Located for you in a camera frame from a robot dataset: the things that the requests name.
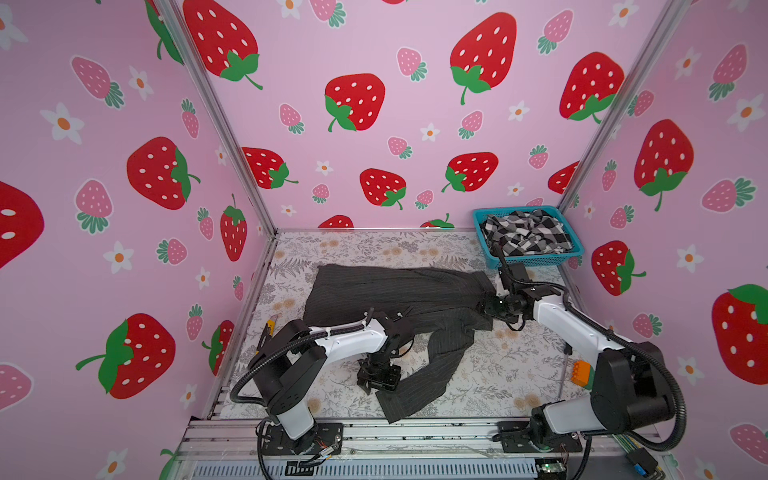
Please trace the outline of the dark grey pinstriped shirt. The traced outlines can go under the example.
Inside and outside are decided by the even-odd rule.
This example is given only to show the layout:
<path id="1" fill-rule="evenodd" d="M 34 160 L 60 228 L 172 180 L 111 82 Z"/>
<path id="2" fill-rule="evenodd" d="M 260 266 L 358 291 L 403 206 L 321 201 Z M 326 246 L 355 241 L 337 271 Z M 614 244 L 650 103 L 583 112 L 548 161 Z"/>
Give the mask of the dark grey pinstriped shirt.
<path id="1" fill-rule="evenodd" d="M 377 399 L 390 423 L 406 418 L 442 396 L 477 331 L 491 331 L 484 312 L 496 288 L 483 272 L 438 268 L 391 269 L 323 265 L 305 303 L 309 326 L 336 326 L 363 318 L 372 309 L 410 323 L 427 334 L 429 363 Z"/>

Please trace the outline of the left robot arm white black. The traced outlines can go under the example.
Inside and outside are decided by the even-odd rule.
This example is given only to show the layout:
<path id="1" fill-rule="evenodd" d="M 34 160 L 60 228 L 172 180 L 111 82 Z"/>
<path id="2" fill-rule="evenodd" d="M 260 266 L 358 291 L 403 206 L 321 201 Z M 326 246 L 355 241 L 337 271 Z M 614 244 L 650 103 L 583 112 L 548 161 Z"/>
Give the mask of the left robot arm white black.
<path id="1" fill-rule="evenodd" d="M 307 394 L 324 368 L 356 358 L 358 386 L 373 390 L 397 389 L 401 368 L 392 361 L 414 340 L 411 324 L 373 310 L 362 320 L 330 327 L 309 326 L 302 320 L 286 324 L 266 341 L 248 364 L 246 373 L 230 388 L 237 404 L 255 404 L 282 427 L 293 441 L 316 429 Z"/>

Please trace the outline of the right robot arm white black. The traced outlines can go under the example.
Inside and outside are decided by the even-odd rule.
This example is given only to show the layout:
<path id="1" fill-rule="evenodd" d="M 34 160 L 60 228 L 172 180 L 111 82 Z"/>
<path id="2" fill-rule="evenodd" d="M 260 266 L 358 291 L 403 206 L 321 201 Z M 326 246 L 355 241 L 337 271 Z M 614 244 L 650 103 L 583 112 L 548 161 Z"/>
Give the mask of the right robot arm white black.
<path id="1" fill-rule="evenodd" d="M 496 441 L 528 442 L 552 448 L 573 433 L 626 434 L 654 451 L 678 446 L 687 427 L 682 390 L 650 342 L 631 342 L 578 310 L 569 295 L 531 287 L 505 297 L 491 295 L 484 305 L 491 317 L 513 330 L 537 322 L 559 335 L 593 369 L 592 389 L 572 400 L 531 411 L 528 425 L 501 430 Z"/>

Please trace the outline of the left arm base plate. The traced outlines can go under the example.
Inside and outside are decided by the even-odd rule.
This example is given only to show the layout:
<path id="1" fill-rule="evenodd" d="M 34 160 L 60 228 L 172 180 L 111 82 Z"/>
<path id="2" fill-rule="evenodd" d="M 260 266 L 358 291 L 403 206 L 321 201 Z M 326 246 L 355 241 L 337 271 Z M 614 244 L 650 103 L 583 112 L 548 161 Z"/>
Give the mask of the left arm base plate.
<path id="1" fill-rule="evenodd" d="M 267 456 L 333 455 L 341 451 L 344 424 L 320 422 L 299 439 L 291 439 L 282 425 L 268 424 L 261 451 Z"/>

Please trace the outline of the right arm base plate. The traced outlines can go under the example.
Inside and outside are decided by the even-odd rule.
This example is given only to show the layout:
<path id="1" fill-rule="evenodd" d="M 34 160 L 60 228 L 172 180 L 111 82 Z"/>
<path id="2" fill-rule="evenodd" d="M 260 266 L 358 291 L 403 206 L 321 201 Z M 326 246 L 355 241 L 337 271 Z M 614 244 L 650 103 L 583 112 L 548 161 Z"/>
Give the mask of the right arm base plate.
<path id="1" fill-rule="evenodd" d="M 530 421 L 510 420 L 497 423 L 493 442 L 501 444 L 505 453 L 581 453 L 583 446 L 577 434 L 557 434 L 546 426 Z"/>

